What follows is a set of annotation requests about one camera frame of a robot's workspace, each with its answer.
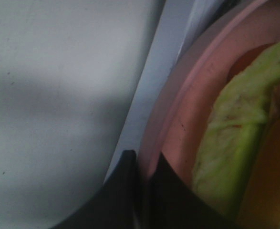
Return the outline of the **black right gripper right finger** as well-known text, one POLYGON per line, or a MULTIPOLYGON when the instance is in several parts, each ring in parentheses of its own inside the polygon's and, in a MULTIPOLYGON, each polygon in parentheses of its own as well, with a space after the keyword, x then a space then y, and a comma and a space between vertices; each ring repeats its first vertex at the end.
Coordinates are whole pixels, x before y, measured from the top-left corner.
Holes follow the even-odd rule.
POLYGON ((145 229, 236 229, 200 200, 178 177, 163 154, 148 180, 144 207, 145 229))

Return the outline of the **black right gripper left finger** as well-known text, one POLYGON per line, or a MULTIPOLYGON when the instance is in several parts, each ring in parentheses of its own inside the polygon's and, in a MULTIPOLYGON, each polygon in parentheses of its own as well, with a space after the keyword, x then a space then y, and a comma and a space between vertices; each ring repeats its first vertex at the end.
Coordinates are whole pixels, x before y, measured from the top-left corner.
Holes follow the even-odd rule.
POLYGON ((125 150, 93 198, 54 229, 133 229, 136 153, 125 150))

